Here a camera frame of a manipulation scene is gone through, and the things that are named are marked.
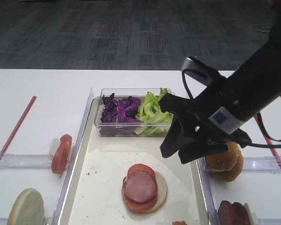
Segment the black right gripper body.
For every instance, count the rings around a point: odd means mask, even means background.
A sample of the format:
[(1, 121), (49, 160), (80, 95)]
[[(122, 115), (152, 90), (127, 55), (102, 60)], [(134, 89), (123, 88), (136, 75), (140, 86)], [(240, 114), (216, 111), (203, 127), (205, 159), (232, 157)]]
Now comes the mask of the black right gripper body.
[(234, 141), (242, 147), (252, 143), (249, 135), (240, 129), (252, 117), (252, 105), (247, 101), (248, 92), (234, 79), (219, 77), (196, 79), (206, 88), (195, 98), (197, 106), (214, 124), (225, 142)]

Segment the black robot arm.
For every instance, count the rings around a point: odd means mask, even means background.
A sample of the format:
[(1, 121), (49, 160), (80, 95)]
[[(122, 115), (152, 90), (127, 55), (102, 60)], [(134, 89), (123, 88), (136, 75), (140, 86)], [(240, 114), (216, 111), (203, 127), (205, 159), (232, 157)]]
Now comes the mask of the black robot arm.
[(268, 41), (230, 77), (189, 57), (182, 71), (205, 89), (188, 98), (165, 94), (159, 104), (174, 115), (160, 146), (168, 158), (177, 153), (182, 164), (225, 152), (228, 142), (254, 146), (241, 126), (281, 97), (281, 6)]

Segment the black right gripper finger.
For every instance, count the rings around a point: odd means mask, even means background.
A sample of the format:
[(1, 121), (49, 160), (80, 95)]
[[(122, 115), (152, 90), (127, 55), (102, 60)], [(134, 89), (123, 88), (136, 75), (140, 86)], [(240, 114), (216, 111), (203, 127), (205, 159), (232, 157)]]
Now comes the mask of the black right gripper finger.
[(207, 127), (192, 110), (191, 100), (166, 94), (159, 104), (162, 111), (173, 114), (169, 131), (160, 146), (164, 158), (172, 156), (187, 144), (207, 143)]
[(224, 153), (228, 150), (226, 143), (208, 144), (206, 142), (195, 142), (187, 144), (178, 151), (180, 162), (187, 164), (196, 159)]

